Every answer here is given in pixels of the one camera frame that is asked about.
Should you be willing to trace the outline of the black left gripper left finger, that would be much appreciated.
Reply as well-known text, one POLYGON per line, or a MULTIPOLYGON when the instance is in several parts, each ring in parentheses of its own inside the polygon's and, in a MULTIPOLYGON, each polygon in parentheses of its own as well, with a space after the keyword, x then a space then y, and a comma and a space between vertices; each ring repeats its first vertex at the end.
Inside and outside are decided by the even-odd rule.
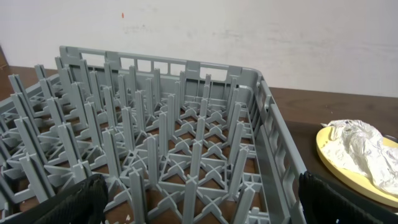
POLYGON ((104 176, 93 174, 38 206, 7 219, 5 223, 99 224, 106 221, 104 209, 108 199, 104 176))

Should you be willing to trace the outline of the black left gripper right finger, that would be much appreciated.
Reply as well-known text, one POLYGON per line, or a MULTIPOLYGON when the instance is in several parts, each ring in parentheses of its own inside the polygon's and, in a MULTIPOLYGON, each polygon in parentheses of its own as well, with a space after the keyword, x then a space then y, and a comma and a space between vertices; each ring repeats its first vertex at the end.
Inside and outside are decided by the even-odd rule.
POLYGON ((397 215, 309 171, 300 174, 298 196, 308 224, 397 224, 397 215))

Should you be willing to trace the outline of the white paper napkin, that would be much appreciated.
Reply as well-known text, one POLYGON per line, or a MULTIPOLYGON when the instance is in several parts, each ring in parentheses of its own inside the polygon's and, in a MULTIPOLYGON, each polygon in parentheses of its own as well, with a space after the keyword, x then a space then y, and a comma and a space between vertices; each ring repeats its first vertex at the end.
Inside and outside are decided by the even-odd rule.
POLYGON ((333 120, 330 141, 321 148, 339 168, 367 177, 381 191, 397 195, 397 148, 383 144, 382 134, 361 120, 333 120))

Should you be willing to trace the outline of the yellow round plate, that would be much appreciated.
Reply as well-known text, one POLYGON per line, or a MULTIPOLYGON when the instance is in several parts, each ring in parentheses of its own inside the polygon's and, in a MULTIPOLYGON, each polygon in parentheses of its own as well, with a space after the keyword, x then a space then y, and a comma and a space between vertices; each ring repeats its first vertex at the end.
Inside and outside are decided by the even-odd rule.
POLYGON ((325 147, 331 141, 332 127, 325 127, 319 130, 316 136, 317 142, 317 153, 324 163, 326 168, 340 181, 346 184, 348 187, 357 191, 361 195, 371 198, 381 204, 388 205, 390 207, 397 208, 397 197, 389 195, 375 186, 365 176, 351 172, 346 169, 341 169, 330 162, 322 153, 321 149, 325 147))

